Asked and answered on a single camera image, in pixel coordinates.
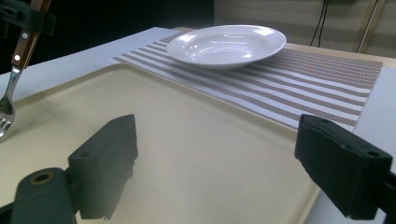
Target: wall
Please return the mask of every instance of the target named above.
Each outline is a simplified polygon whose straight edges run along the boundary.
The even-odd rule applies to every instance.
[[[375,2],[375,0],[331,0],[320,46],[358,52]],[[215,0],[215,24],[244,23],[273,27],[284,33],[288,42],[309,45],[322,6],[321,0]],[[386,39],[396,38],[396,32],[389,31],[390,24],[396,22],[396,13],[391,13],[392,10],[395,11],[383,7],[385,17],[379,19],[377,23],[387,25],[373,32],[370,45],[378,46],[384,36]],[[317,45],[318,36],[314,42],[314,46]],[[376,55],[396,57],[396,48],[387,50],[391,52],[386,53],[380,47],[367,48],[368,52]]]

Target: wooden handle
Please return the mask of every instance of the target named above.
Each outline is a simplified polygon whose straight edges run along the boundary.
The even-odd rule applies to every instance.
[[[32,0],[30,7],[34,10],[47,13],[51,0]],[[21,69],[26,68],[35,48],[39,33],[22,30],[11,63]]]

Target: striped placemat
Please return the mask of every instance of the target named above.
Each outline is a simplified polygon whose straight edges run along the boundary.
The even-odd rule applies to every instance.
[[[166,53],[178,35],[114,57],[297,129],[301,114],[330,119],[352,131],[382,63],[282,49],[230,71],[179,63]]]

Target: black clamp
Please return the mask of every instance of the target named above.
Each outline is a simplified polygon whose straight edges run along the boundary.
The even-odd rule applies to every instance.
[[[25,31],[52,35],[55,16],[31,9],[19,0],[0,0],[0,36],[7,37],[8,24],[14,24]]]
[[[68,158],[69,167],[26,176],[14,203],[0,207],[0,224],[76,224],[111,218],[137,158],[134,115],[111,120]]]
[[[295,157],[341,213],[352,219],[396,223],[396,175],[392,157],[337,124],[301,115]]]

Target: black wire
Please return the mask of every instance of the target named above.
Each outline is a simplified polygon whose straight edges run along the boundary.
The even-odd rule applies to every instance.
[[[324,9],[323,21],[322,21],[322,25],[321,25],[321,27],[320,27],[320,33],[319,33],[318,48],[320,48],[321,33],[322,33],[322,31],[323,31],[324,22],[325,22],[325,20],[326,20],[327,6],[328,6],[328,5],[329,5],[329,0],[326,1],[326,8]]]
[[[324,9],[326,7],[326,3],[328,1],[329,0],[326,0],[326,1],[323,2],[323,7],[322,7],[322,10],[320,12],[320,18],[319,18],[319,21],[318,21],[317,29],[315,29],[314,36],[312,36],[311,44],[309,44],[309,46],[312,46],[312,44],[314,43],[314,39],[315,39],[315,36],[317,35],[317,31],[318,31],[318,28],[319,28],[319,25],[320,25],[320,21],[321,21],[321,18],[323,17],[323,12],[324,12]]]

